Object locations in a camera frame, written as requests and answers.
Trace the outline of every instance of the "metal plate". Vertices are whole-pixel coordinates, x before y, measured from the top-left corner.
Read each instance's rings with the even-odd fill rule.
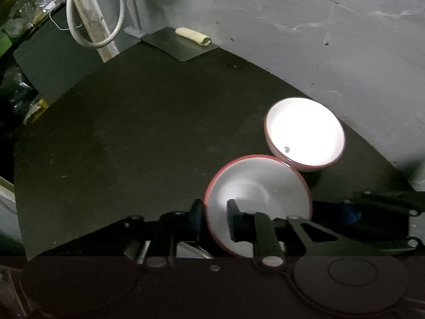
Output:
[[[172,27],[164,27],[143,37],[142,40],[165,51],[179,61],[188,61],[218,48],[218,45],[214,43],[199,45],[190,39],[179,36]]]
[[[419,238],[425,245],[425,212],[409,217],[409,236]]]

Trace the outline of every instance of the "bowl with red rim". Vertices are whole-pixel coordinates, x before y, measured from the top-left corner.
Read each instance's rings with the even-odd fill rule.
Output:
[[[302,176],[282,160],[250,155],[226,164],[205,192],[205,217],[213,238],[234,255],[252,257],[249,242],[233,242],[227,222],[227,201],[234,199],[241,212],[262,212],[271,219],[291,215],[311,219],[310,191]]]
[[[264,119],[270,151],[299,171],[316,171],[343,154],[345,133],[338,118],[308,98],[290,97],[275,103]]]

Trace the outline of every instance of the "dark tabletop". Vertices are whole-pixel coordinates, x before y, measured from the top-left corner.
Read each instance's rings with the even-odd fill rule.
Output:
[[[227,162],[271,154],[263,118],[290,96],[305,95],[222,49],[188,62],[143,42],[119,54],[20,135],[14,181],[27,255],[131,214],[155,220],[188,210]],[[314,200],[411,190],[384,157],[343,126],[342,158],[307,179]]]

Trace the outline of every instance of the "bolt head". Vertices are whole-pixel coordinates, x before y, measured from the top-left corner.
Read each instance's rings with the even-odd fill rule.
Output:
[[[269,267],[278,267],[283,264],[283,259],[281,257],[275,257],[274,255],[270,255],[269,257],[264,257],[262,259],[262,263]]]
[[[418,243],[416,240],[411,239],[411,240],[407,241],[407,244],[408,244],[410,247],[416,248],[416,247],[418,247],[418,244],[419,244],[419,243]]]
[[[146,260],[146,265],[149,267],[163,267],[167,265],[167,261],[163,257],[149,257]]]

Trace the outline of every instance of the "concrete wall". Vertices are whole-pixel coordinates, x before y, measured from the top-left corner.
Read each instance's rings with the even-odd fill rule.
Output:
[[[98,3],[112,29],[118,0]],[[425,0],[133,3],[144,31],[199,30],[323,103],[425,190]]]

